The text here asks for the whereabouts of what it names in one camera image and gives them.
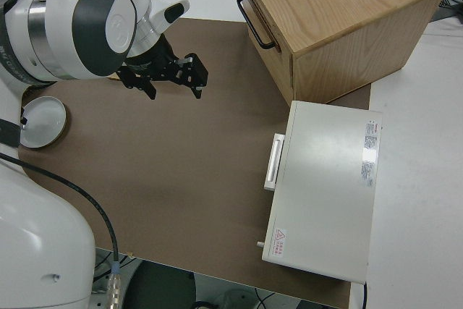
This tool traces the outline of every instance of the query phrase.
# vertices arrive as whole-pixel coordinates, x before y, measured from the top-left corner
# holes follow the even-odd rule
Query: label
[[[273,233],[272,256],[283,257],[286,236],[287,232],[285,229],[275,228],[275,232]]]
[[[365,138],[362,153],[362,183],[368,187],[375,184],[376,177],[376,157],[378,156],[378,136],[381,125],[375,120],[370,120],[365,126]]]

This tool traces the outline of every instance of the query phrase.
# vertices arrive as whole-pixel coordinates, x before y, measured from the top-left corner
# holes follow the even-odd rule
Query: warning label
[[[273,236],[273,247],[272,247],[273,256],[283,257],[285,241],[286,241],[286,230],[281,229],[281,228],[275,228],[275,233]]]

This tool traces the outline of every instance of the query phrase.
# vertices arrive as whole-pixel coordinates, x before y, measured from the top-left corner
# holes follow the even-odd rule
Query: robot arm
[[[199,98],[207,70],[194,54],[178,59],[163,35],[188,7],[187,0],[0,0],[0,153],[17,158],[29,85],[117,72],[150,98],[153,80],[186,85]],[[90,227],[68,202],[4,161],[0,240],[0,308],[87,308]]]
[[[42,82],[118,72],[154,99],[151,80],[187,85],[197,98],[207,71],[196,55],[178,60],[163,32],[188,0],[18,0],[6,14],[14,55]]]

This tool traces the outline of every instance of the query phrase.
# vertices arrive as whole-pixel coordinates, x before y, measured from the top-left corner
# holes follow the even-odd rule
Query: wooden box
[[[286,102],[328,103],[401,69],[439,1],[238,0],[238,5]]]

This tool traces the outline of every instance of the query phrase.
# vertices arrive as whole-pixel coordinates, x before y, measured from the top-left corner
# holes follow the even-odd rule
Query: brown board
[[[28,93],[25,102],[56,96],[67,107],[67,128],[48,147],[21,148],[20,158],[92,194],[122,253],[347,308],[350,283],[260,258],[256,242],[265,239],[273,197],[263,183],[273,134],[285,132],[289,107],[246,24],[185,19],[166,36],[177,56],[194,51],[207,67],[200,100],[171,82],[155,84],[155,101],[106,78],[58,82]],[[368,107],[368,96],[364,89],[344,98]],[[86,200],[29,174],[81,211],[97,246],[111,248]]]

